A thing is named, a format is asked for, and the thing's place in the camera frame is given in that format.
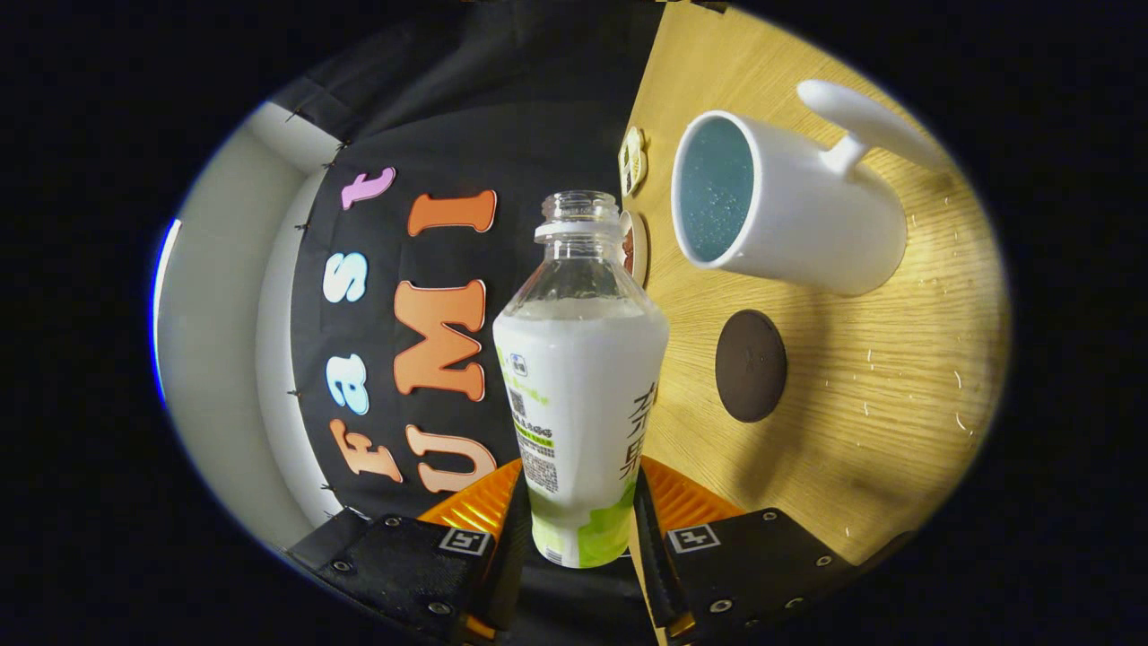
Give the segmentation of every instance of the wood grain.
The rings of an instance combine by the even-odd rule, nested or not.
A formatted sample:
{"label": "wood grain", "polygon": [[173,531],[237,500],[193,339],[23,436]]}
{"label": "wood grain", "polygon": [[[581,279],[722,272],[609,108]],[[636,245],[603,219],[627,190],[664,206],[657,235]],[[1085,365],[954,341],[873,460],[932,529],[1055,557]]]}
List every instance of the wood grain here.
{"label": "wood grain", "polygon": [[[959,171],[885,150],[863,163],[901,197],[905,258],[878,289],[843,297],[735,273],[682,255],[669,211],[685,125],[727,109],[822,145],[844,131],[809,111],[796,85],[822,78],[920,123],[844,63],[759,18],[667,3],[630,124],[649,173],[623,205],[650,227],[646,290],[670,321],[645,453],[746,509],[777,506],[853,563],[918,529],[961,481],[988,433],[1009,357],[1002,259]],[[758,423],[734,420],[714,384],[726,319],[767,313],[789,358],[785,392]]]}

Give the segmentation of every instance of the dark brown coaster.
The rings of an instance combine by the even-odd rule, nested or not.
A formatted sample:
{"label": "dark brown coaster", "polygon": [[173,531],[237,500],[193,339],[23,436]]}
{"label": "dark brown coaster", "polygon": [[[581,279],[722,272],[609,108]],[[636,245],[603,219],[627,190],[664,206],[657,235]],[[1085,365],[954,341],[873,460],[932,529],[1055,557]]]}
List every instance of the dark brown coaster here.
{"label": "dark brown coaster", "polygon": [[721,403],[735,419],[757,422],[773,413],[785,390],[785,347],[768,316],[743,309],[718,340],[714,376]]}

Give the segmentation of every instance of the qr code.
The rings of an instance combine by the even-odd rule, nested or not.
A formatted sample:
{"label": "qr code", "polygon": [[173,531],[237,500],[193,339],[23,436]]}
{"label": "qr code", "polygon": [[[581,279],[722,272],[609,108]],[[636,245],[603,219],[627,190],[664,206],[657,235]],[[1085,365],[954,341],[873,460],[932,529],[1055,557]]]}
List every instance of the qr code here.
{"label": "qr code", "polygon": [[521,395],[510,391],[510,405],[514,407],[514,413],[523,418],[526,417],[526,403],[522,402]]}
{"label": "qr code", "polygon": [[558,469],[552,462],[535,458],[530,452],[523,452],[522,469],[526,472],[526,480],[544,488],[550,493],[558,491]]}

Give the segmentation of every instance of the pink letter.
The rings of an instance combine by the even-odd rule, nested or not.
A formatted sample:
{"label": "pink letter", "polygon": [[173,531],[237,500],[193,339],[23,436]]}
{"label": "pink letter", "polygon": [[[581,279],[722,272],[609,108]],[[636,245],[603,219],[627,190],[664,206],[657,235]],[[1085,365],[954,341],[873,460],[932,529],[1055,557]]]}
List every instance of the pink letter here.
{"label": "pink letter", "polygon": [[378,197],[387,188],[390,188],[390,182],[395,180],[395,168],[389,166],[382,169],[382,174],[378,179],[366,180],[366,173],[362,173],[355,178],[355,181],[343,186],[343,210],[351,208],[351,204],[362,200],[370,200],[371,197]]}

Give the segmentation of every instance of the mug handle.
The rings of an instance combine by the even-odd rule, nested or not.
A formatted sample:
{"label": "mug handle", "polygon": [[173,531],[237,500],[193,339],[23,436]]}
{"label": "mug handle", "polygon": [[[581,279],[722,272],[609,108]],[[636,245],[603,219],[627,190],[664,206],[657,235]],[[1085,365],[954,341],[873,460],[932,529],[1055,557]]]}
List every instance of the mug handle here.
{"label": "mug handle", "polygon": [[874,146],[930,170],[948,165],[940,150],[908,122],[863,94],[812,78],[797,84],[797,94],[810,110],[848,130],[836,146],[821,153],[825,165],[840,177],[848,178]]}

